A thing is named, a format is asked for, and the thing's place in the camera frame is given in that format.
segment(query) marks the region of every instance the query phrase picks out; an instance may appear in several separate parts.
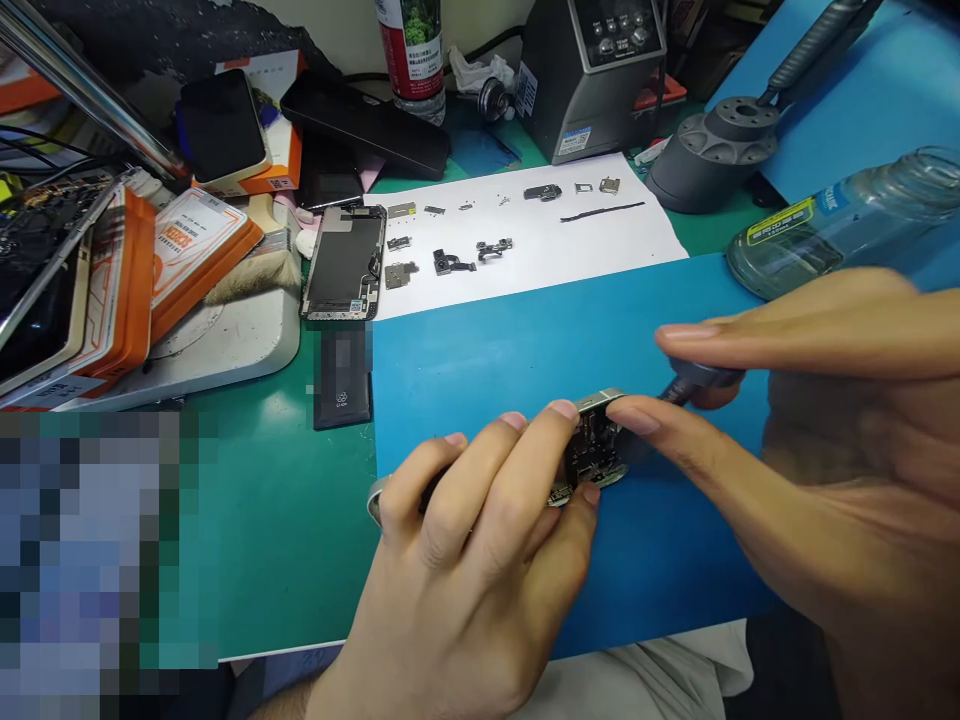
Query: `finger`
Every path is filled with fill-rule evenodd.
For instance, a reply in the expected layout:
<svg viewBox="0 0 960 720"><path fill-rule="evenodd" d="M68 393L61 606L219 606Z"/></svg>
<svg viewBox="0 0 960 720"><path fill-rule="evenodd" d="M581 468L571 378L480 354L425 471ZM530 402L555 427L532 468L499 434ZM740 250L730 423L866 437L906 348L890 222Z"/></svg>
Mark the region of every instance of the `finger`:
<svg viewBox="0 0 960 720"><path fill-rule="evenodd" d="M479 568L479 577L498 575L523 552L578 422L580 413L572 402L552 402L500 467L465 553Z"/></svg>
<svg viewBox="0 0 960 720"><path fill-rule="evenodd" d="M676 465L734 529L789 515L802 491L702 417L654 398L610 403L607 415L641 436Z"/></svg>
<svg viewBox="0 0 960 720"><path fill-rule="evenodd" d="M553 638L560 631L587 578L599 502L597 486L581 483L530 565L524 598L541 638Z"/></svg>
<svg viewBox="0 0 960 720"><path fill-rule="evenodd" d="M960 290L837 308L784 320L667 326L668 355L705 365L871 379L955 376Z"/></svg>
<svg viewBox="0 0 960 720"><path fill-rule="evenodd" d="M910 281L893 270L851 268L819 277L753 310L707 322L757 323L787 320L916 294L917 289Z"/></svg>
<svg viewBox="0 0 960 720"><path fill-rule="evenodd" d="M449 467L467 446L463 433L421 443L390 476L380 495L384 536L420 530L420 496L430 481Z"/></svg>
<svg viewBox="0 0 960 720"><path fill-rule="evenodd" d="M500 466L527 426L518 412L485 427L437 485L420 530L420 548L430 567L455 562L487 499Z"/></svg>
<svg viewBox="0 0 960 720"><path fill-rule="evenodd" d="M543 509L543 514L537 519L537 524L533 526L530 537L527 539L527 546L523 549L524 562L533 560L540 546L550 537L550 533L557 526L560 515L560 508L546 507Z"/></svg>

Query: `phone screen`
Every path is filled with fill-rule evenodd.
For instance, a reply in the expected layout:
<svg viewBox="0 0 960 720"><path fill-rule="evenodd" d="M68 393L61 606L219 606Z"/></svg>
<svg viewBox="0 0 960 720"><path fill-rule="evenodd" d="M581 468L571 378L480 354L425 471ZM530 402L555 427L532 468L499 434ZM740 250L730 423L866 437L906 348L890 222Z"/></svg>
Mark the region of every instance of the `phone screen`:
<svg viewBox="0 0 960 720"><path fill-rule="evenodd" d="M263 130L243 70L185 85L178 114L199 183L254 167L266 157Z"/></svg>

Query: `plastic bottle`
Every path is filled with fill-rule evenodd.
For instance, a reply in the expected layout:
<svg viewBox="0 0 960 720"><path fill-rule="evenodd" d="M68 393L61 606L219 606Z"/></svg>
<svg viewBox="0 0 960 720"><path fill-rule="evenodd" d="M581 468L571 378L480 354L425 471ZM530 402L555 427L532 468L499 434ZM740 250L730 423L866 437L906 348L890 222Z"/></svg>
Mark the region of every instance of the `plastic bottle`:
<svg viewBox="0 0 960 720"><path fill-rule="evenodd" d="M375 1L394 102L440 125L447 111L440 0Z"/></svg>
<svg viewBox="0 0 960 720"><path fill-rule="evenodd" d="M922 147L746 228L727 247L727 264L772 300L839 268L883 265L958 208L960 152Z"/></svg>

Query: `label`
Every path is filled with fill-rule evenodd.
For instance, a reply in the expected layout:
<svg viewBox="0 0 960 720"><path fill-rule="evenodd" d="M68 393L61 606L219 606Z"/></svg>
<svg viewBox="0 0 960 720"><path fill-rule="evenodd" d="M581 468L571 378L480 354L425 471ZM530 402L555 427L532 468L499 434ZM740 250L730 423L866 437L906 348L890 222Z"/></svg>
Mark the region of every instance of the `label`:
<svg viewBox="0 0 960 720"><path fill-rule="evenodd" d="M157 215L153 307L169 297L246 221L245 214L198 188L190 188Z"/></svg>
<svg viewBox="0 0 960 720"><path fill-rule="evenodd" d="M850 204L850 200L843 194L840 183L834 183L817 193L817 207L824 215L833 215Z"/></svg>
<svg viewBox="0 0 960 720"><path fill-rule="evenodd" d="M813 217L813 206L814 200L809 197L751 226L747 230L747 245L751 247L759 245L780 233L810 222L810 218Z"/></svg>
<svg viewBox="0 0 960 720"><path fill-rule="evenodd" d="M537 78L530 72L526 63L520 63L520 79L517 84L517 112L520 117L533 115L533 106L537 102Z"/></svg>
<svg viewBox="0 0 960 720"><path fill-rule="evenodd" d="M426 100L443 90L440 0L376 0L393 92Z"/></svg>
<svg viewBox="0 0 960 720"><path fill-rule="evenodd" d="M106 380L70 375L17 402L18 407L52 410L100 387Z"/></svg>
<svg viewBox="0 0 960 720"><path fill-rule="evenodd" d="M560 141L560 149L557 150L557 155L572 155L575 152L580 152L585 149L591 132L593 132L592 126L564 133L563 140Z"/></svg>

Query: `orange tool box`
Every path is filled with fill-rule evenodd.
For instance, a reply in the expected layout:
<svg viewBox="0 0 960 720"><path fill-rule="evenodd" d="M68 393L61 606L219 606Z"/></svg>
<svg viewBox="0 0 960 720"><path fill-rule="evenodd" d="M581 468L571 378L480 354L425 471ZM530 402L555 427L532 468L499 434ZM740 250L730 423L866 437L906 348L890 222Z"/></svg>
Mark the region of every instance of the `orange tool box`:
<svg viewBox="0 0 960 720"><path fill-rule="evenodd" d="M119 186L94 227L87 322L80 352L0 399L4 410L45 411L98 397L150 352L156 211Z"/></svg>
<svg viewBox="0 0 960 720"><path fill-rule="evenodd" d="M247 215L190 188L157 216L152 342L163 338L263 239Z"/></svg>

